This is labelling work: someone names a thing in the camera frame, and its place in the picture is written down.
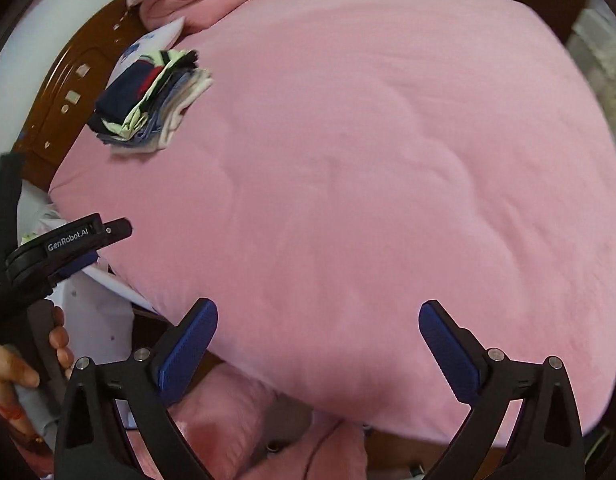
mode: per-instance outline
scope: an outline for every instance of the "silver bolt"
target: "silver bolt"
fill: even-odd
[[[563,367],[562,360],[555,356],[548,358],[548,364],[552,366],[555,370],[559,370]]]
[[[499,362],[503,361],[506,358],[506,354],[499,348],[491,348],[488,350],[488,357],[493,361]]]
[[[148,357],[150,357],[150,350],[147,348],[139,348],[134,352],[134,360],[139,363],[145,361]]]
[[[86,368],[88,368],[90,364],[90,359],[88,359],[87,357],[80,357],[77,361],[76,361],[76,368],[78,368],[79,370],[85,370]]]

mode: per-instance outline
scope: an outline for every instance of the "wooden headboard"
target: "wooden headboard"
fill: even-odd
[[[81,27],[60,52],[14,144],[25,153],[23,178],[47,191],[105,89],[117,60],[146,33],[135,10],[115,0]]]

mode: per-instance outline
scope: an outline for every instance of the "bed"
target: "bed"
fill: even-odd
[[[598,421],[616,378],[616,153],[535,14],[508,0],[250,0],[179,44],[216,82],[173,145],[119,160],[82,126],[143,31],[123,0],[93,17],[15,149],[68,220],[130,218],[134,235],[104,256],[161,314],[213,298],[212,350],[244,372],[448,442],[467,410],[417,330],[437,298],[512,358],[563,357],[584,430]]]

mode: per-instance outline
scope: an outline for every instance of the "white wall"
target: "white wall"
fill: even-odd
[[[0,54],[0,154],[14,144],[45,75],[70,38],[112,0],[35,0]],[[44,194],[24,187],[20,232],[34,225]]]

